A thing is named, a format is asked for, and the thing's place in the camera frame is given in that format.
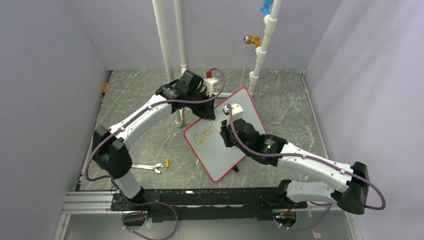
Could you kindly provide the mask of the red-framed whiteboard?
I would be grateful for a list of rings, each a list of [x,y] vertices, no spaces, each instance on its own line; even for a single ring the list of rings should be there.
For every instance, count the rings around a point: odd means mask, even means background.
[[[252,124],[261,134],[267,131],[247,88],[241,87],[214,107],[215,120],[199,118],[189,125],[183,136],[212,181],[220,181],[246,155],[237,147],[226,147],[220,135],[227,104],[238,103],[243,109],[242,119]]]

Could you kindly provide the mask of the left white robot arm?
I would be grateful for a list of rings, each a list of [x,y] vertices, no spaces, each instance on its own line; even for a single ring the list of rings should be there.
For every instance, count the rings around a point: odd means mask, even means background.
[[[109,128],[98,126],[88,160],[107,172],[129,209],[139,209],[145,202],[145,191],[131,171],[131,146],[160,120],[183,108],[191,109],[198,118],[215,120],[214,100],[222,90],[223,84],[210,71],[202,78],[186,70],[179,79],[160,86],[142,107],[121,122]]]

